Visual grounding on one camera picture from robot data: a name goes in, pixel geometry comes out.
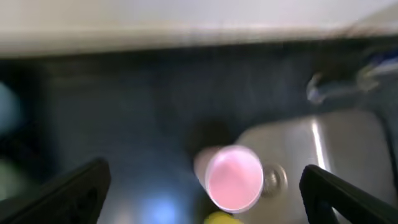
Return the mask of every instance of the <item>yellow lid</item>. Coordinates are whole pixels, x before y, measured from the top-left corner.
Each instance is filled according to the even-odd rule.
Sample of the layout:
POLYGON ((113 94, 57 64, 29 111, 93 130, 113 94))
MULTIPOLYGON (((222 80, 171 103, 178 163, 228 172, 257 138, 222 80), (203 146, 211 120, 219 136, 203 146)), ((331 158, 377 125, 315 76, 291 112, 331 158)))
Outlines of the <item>yellow lid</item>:
POLYGON ((215 212, 209 215, 204 224, 243 224, 225 212, 215 212))

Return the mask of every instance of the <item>pink cup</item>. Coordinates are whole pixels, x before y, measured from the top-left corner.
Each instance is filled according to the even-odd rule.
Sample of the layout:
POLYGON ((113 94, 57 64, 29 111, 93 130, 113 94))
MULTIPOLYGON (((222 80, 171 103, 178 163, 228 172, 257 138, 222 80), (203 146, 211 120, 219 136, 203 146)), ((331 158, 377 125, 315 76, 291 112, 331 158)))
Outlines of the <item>pink cup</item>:
POLYGON ((260 197, 264 183, 261 162, 247 147, 204 149, 196 156, 194 166, 211 200, 226 212, 244 212, 260 197))

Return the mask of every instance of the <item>sink drain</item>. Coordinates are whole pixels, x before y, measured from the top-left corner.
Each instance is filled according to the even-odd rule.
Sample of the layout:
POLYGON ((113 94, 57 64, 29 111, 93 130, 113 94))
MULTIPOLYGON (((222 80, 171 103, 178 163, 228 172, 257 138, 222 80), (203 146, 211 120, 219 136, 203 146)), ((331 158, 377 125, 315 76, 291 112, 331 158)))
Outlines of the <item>sink drain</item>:
POLYGON ((279 165, 266 165, 264 169, 263 198, 273 198, 287 188, 285 170, 279 165))

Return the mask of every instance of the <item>stainless steel sink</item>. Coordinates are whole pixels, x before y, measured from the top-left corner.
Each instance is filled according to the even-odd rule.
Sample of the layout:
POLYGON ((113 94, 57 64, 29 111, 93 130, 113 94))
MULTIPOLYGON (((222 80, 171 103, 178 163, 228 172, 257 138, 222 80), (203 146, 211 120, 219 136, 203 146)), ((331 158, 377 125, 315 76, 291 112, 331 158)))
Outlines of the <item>stainless steel sink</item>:
POLYGON ((371 113, 339 111, 256 126, 244 132, 237 144, 257 153, 265 174, 258 203, 235 215, 245 224, 308 223, 299 181, 309 164, 397 205, 389 150, 371 113))

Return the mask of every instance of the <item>sink basin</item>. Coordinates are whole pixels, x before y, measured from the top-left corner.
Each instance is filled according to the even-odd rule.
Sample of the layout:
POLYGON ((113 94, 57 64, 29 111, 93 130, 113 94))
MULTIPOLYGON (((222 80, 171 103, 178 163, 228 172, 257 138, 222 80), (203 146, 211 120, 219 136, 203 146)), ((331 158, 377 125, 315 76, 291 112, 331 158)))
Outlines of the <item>sink basin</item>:
POLYGON ((255 151, 264 167, 262 197, 252 209, 235 214, 245 224, 308 223, 299 182, 309 164, 397 205, 390 152, 371 113, 337 111, 264 124, 245 131, 237 144, 255 151))

